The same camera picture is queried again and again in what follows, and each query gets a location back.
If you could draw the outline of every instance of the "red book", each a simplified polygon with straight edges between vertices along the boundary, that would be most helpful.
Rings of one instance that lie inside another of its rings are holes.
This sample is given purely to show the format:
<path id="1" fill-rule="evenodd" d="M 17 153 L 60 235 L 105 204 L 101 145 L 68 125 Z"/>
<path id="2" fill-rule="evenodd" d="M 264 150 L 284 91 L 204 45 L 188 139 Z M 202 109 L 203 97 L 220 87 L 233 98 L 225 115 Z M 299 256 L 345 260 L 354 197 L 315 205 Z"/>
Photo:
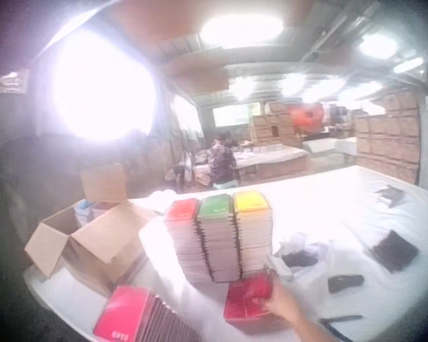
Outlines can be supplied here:
<path id="1" fill-rule="evenodd" d="M 150 296 L 148 289 L 119 286 L 106 304 L 93 334 L 107 341 L 135 341 Z"/>
<path id="2" fill-rule="evenodd" d="M 261 272 L 230 284 L 223 312 L 226 321 L 249 321 L 266 316 L 269 312 L 254 299 L 269 299 L 272 294 L 272 278 Z"/>
<path id="3" fill-rule="evenodd" d="M 175 201 L 170 209 L 166 212 L 165 221 L 188 221 L 191 220 L 195 214 L 198 205 L 196 198 L 182 199 Z"/>

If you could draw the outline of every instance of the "white table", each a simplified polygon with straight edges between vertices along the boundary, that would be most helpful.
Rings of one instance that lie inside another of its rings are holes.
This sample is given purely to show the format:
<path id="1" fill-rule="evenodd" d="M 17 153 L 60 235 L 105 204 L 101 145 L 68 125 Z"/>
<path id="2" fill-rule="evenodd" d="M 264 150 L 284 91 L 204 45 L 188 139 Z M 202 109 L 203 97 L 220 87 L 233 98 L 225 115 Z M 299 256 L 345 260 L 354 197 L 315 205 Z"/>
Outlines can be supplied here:
<path id="1" fill-rule="evenodd" d="M 374 192 L 386 184 L 406 191 L 403 204 L 387 209 L 376 202 Z M 358 166 L 248 188 L 263 192 L 273 208 L 274 250 L 294 232 L 305 232 L 314 240 L 332 241 L 327 259 L 289 285 L 310 318 L 362 314 L 365 319 L 338 323 L 336 327 L 354 341 L 368 341 L 398 322 L 428 292 L 426 190 Z M 394 229 L 419 248 L 419 256 L 403 272 L 390 274 L 363 252 L 350 229 L 369 246 Z M 228 286 L 189 284 L 160 218 L 141 231 L 141 239 L 150 263 L 136 277 L 135 284 L 154 288 L 206 341 L 298 341 L 290 329 L 248 335 L 224 322 Z M 365 277 L 361 287 L 328 294 L 328 277 L 352 273 Z M 35 296 L 93 341 L 91 331 L 106 298 L 78 283 L 65 269 L 45 280 L 31 267 L 24 277 Z"/>
<path id="2" fill-rule="evenodd" d="M 357 157 L 357 138 L 337 139 L 335 151 Z"/>
<path id="3" fill-rule="evenodd" d="M 279 162 L 287 162 L 288 160 L 298 159 L 308 155 L 307 151 L 300 148 L 284 146 L 281 150 L 271 152 L 244 152 L 235 153 L 236 169 L 242 169 L 259 164 L 275 164 Z M 209 165 L 195 166 L 195 172 L 198 174 L 209 174 Z"/>

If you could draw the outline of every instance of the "open cardboard box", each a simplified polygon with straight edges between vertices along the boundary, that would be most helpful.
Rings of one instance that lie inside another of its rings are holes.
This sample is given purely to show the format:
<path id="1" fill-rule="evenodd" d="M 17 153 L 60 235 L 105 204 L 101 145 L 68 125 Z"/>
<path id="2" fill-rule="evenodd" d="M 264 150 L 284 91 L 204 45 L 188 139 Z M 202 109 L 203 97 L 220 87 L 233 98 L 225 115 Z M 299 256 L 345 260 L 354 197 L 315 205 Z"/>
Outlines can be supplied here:
<path id="1" fill-rule="evenodd" d="M 81 172 L 88 201 L 117 203 L 82 228 L 74 204 L 41 221 L 25 247 L 41 272 L 51 277 L 65 266 L 83 284 L 109 295 L 144 253 L 138 233 L 156 214 L 127 200 L 122 165 Z"/>

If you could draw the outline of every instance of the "hand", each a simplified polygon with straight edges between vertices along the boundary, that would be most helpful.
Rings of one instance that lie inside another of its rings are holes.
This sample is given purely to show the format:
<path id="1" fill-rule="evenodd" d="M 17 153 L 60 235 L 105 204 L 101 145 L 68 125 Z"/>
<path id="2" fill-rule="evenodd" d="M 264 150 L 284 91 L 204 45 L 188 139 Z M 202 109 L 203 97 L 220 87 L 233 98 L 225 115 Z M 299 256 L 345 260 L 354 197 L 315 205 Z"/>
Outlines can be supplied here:
<path id="1" fill-rule="evenodd" d="M 293 295 L 282 285 L 276 274 L 272 276 L 272 295 L 260 303 L 272 314 L 287 320 L 292 327 L 298 325 L 303 317 L 300 306 Z"/>

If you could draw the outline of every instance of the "scissors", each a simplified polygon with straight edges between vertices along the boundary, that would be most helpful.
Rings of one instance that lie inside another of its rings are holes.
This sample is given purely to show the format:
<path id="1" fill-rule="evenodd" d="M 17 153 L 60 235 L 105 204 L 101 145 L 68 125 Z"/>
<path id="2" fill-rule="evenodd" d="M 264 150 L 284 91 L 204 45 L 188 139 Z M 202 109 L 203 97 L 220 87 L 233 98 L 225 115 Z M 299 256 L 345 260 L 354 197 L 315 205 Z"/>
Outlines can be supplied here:
<path id="1" fill-rule="evenodd" d="M 351 315 L 351 316 L 342 316 L 342 317 L 334 317 L 334 318 L 321 318 L 319 319 L 319 323 L 322 324 L 330 333 L 332 333 L 333 336 L 340 339 L 341 341 L 353 342 L 350 338 L 342 335 L 337 329 L 333 328 L 331 323 L 356 321 L 358 319 L 363 319 L 363 316 Z"/>

